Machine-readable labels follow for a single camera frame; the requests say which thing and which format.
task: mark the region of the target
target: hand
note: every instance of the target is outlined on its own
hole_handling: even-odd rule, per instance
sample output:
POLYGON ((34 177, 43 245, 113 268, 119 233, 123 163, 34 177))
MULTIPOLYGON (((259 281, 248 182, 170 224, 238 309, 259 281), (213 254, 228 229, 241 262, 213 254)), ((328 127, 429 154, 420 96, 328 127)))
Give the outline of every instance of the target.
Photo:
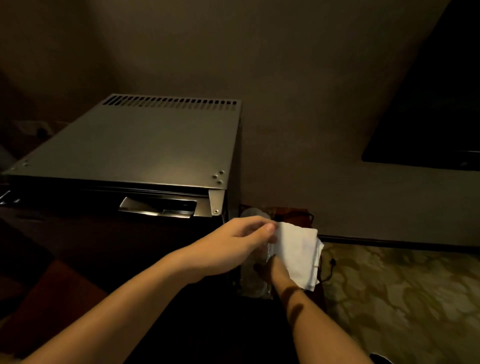
POLYGON ((267 243, 276 243, 275 221, 261 216, 234 218, 214 232, 180 249, 193 271, 193 281, 222 274, 242 264, 267 243))
POLYGON ((276 255, 271 257, 264 266, 255 264, 253 269, 255 269, 260 278, 268 284, 276 285, 277 283, 290 280, 290 274, 288 273, 287 267, 276 255))

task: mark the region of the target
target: beige wall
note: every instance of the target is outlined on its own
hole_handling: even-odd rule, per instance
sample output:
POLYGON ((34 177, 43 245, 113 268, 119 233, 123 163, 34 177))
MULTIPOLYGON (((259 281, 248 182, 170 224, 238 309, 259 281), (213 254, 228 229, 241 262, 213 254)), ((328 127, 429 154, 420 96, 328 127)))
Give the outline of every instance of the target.
POLYGON ((243 202, 307 207, 328 235, 479 240, 480 172, 360 160, 447 0, 3 3, 8 118, 73 120, 110 92, 240 98, 243 202))

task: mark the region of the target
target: white napkin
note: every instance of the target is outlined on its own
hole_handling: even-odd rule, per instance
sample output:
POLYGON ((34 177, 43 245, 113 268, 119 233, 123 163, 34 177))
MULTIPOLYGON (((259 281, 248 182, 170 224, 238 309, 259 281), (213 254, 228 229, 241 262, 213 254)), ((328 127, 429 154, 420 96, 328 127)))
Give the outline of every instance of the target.
POLYGON ((285 263, 290 278, 304 290, 313 291, 317 280, 318 264, 323 243, 317 238, 317 229, 301 228, 279 222, 278 241, 273 244, 273 254, 285 263))

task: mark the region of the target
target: forearm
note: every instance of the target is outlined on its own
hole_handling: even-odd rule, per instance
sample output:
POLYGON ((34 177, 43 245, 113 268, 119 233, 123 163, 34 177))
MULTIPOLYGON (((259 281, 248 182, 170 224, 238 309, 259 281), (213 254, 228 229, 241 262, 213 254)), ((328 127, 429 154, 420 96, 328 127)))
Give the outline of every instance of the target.
POLYGON ((123 363, 189 282, 179 252, 167 255, 123 284, 24 362, 123 363))
POLYGON ((372 364, 356 342, 291 279, 273 284, 286 309, 301 364, 372 364))

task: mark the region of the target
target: patterned carpet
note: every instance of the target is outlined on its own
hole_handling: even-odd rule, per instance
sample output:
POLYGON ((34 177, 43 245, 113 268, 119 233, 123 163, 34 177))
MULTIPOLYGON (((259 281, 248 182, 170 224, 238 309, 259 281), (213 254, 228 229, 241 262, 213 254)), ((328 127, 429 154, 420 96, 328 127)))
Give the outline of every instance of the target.
POLYGON ((326 243, 329 315, 394 364, 480 363, 480 257, 326 243))

